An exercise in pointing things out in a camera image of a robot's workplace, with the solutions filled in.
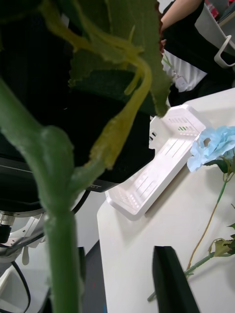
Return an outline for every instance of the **black object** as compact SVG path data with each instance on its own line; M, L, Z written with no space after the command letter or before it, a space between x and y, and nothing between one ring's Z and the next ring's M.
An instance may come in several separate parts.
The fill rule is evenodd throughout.
M109 94L90 93L78 86L71 91L68 80L72 49L48 32L40 15L1 25L0 30L4 46L0 54L1 76L41 124L56 125L68 134L74 145L75 165L84 165L102 129L122 110L127 98L114 99ZM117 72L111 74L115 85ZM154 150L148 148L149 123L149 114L138 112L113 169L105 171L88 190L104 192L127 180L154 158ZM36 215L40 209L30 169L2 135L0 206L6 213L23 212L24 216L33 211Z
M0 243L7 243L10 233L11 227L9 225L0 225Z
M21 272L21 269L19 268L19 266L17 265L17 263L15 261L12 261L11 262L12 266L15 268L16 272L18 273L22 283L23 283L23 286L24 286L24 289L26 291L26 294L27 294L27 298L28 298L28 304L27 304L27 307L26 309L24 310L23 313L26 313L29 306L30 306L30 303L31 303L31 294L30 294L30 291L29 291L29 288L28 288L28 284L24 278L24 275L23 273ZM3 310L3 309L0 309L0 313L12 313L12 312L9 312L9 311L6 311L6 310Z
M79 203L76 205L76 207L72 210L72 212L74 214L76 214L80 208L83 206L83 204L85 203L86 199L88 198L88 195L90 194L91 192L86 190L85 193L83 194L82 198L80 199ZM42 237L44 236L44 232L38 234L37 236L35 236L34 238L30 238L30 239L27 239L27 240L23 240L23 241L20 241L20 242L15 242L12 246L5 246L5 245L1 245L0 244L0 247L2 248L7 248L7 251L4 251L4 255L5 256L9 256L11 255L12 253L14 253L15 251L17 251L18 249L20 248L23 248L24 246L27 246L33 242L35 242L36 240L39 240L41 239ZM80 258L82 258L82 254L81 253L84 253L84 250L82 252L82 250L80 249L79 250L79 255L80 255Z
M159 313L200 313L172 247L154 247L153 280Z

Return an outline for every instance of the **white plastic basket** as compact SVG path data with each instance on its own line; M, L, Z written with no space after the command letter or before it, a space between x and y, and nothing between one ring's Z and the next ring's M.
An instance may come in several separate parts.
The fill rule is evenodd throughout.
M149 135L154 159L127 181L108 190L108 203L128 219L138 220L186 164L193 141L209 126L210 122L189 105L170 108L162 119L154 117Z

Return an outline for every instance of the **blue artificial rose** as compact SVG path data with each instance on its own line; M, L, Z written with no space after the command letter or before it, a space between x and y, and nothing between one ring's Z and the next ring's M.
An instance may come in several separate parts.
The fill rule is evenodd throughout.
M207 128L201 132L198 143L195 141L192 144L192 156L188 159L188 168L194 172L203 164L216 160L220 156L232 160L234 147L235 127L221 126L216 130Z

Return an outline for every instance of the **serrated leaf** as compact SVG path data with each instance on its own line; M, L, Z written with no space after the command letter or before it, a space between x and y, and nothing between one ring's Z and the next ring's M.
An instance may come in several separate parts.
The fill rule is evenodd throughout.
M235 223L232 225L229 225L228 227L232 227L233 229L235 229Z
M77 25L79 29L83 28L80 22L79 14L74 6L73 0L58 0L60 7L67 14L67 16L72 20L72 22ZM101 30L110 33L111 25L108 14L107 3L104 0L80 0L79 4L83 10L83 13ZM107 59L107 54L112 55L113 60L118 60L116 63L120 63L120 58L122 60L123 54L116 48L108 47L105 43L97 41L97 38L93 37L93 44L95 47L101 49L100 44L103 45L102 49L106 51L106 54L102 54L101 57L98 54L94 54L88 51L80 50L76 52L71 60L71 71L70 71L70 87L74 87L76 82L83 80L88 77L93 70L104 70L104 69L115 69L117 68L113 62L105 61L103 58Z
M170 78L163 72L160 53L159 17L154 7L155 0L107 0L110 7L113 34L128 38L135 26L133 44L143 46L141 55L152 70L151 92L156 99L156 111L163 116L167 111L165 104L171 85Z
M206 166L211 166L211 165L218 165L219 169L226 174L228 172L228 165L224 160L213 160L210 162L205 163L204 165Z
M29 13L37 10L42 0L1 0L0 23L6 23L21 19Z
M221 255L223 255L224 253L229 252L231 249L229 248L229 244L231 243L231 240L217 240L214 242L215 245L215 253L214 253L214 257L219 257Z

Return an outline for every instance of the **white table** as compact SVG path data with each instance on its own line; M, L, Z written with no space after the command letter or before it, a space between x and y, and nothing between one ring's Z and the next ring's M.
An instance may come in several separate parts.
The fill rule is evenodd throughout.
M211 123L235 125L235 89L190 101ZM208 222L220 189L222 174L214 167L189 173L187 167L137 222L127 220L105 202L97 215L108 313L157 313L153 292L154 246L172 246L185 269ZM235 178L227 185L210 228L193 264L207 255L211 242L229 238L235 223ZM189 279L202 313L234 312L235 256L214 258Z

